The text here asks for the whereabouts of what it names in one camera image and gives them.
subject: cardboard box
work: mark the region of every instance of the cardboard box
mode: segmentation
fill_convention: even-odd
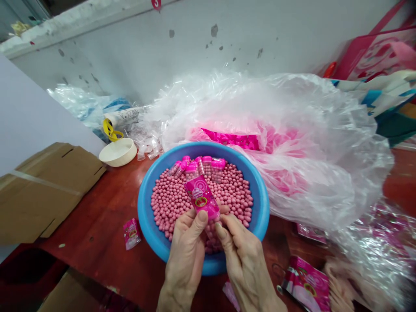
[[[101,301],[107,289],[69,268],[38,312],[104,311]]]
[[[85,149],[54,143],[2,176],[0,245],[49,237],[104,172]]]

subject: hand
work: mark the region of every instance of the hand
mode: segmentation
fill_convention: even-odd
[[[215,229],[227,261],[227,272],[242,311],[287,311],[274,290],[259,239],[234,215],[221,215]]]
[[[226,213],[228,206],[220,206]],[[189,311],[201,281],[205,258],[205,227],[208,214],[188,210],[175,222],[165,282],[160,291],[157,311]]]

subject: blue plastic basin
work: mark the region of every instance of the blue plastic basin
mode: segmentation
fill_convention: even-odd
[[[191,158],[200,155],[224,158],[235,164],[243,172],[244,179],[250,182],[251,196],[253,197],[253,212],[248,229],[262,241],[269,224],[270,208],[266,185],[260,173],[246,157],[227,146],[218,143],[196,142],[175,147],[159,157],[150,167],[140,187],[137,202],[139,223],[144,238],[153,251],[163,261],[167,262],[171,243],[165,238],[165,234],[159,231],[159,227],[156,226],[154,221],[153,210],[150,206],[152,189],[155,187],[160,174],[166,168],[170,168],[177,160],[182,160],[185,155],[189,155]],[[202,275],[217,275],[225,272],[225,255],[223,252],[205,255]]]

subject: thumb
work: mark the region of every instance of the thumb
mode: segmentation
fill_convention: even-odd
[[[208,213],[205,210],[201,210],[193,221],[189,228],[189,234],[197,238],[205,229],[208,224]]]
[[[217,231],[217,236],[225,252],[227,267],[241,267],[241,261],[237,254],[237,249],[234,245],[233,238],[231,237],[230,232],[224,229],[218,222],[215,223],[215,230]]]

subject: fingernail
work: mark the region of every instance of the fingernail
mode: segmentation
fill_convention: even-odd
[[[208,220],[208,213],[205,210],[201,210],[198,213],[198,219],[202,222],[205,222]]]
[[[215,223],[215,229],[217,230],[217,235],[219,239],[223,240],[224,238],[227,237],[227,233],[225,233],[221,224],[219,224],[218,222]]]

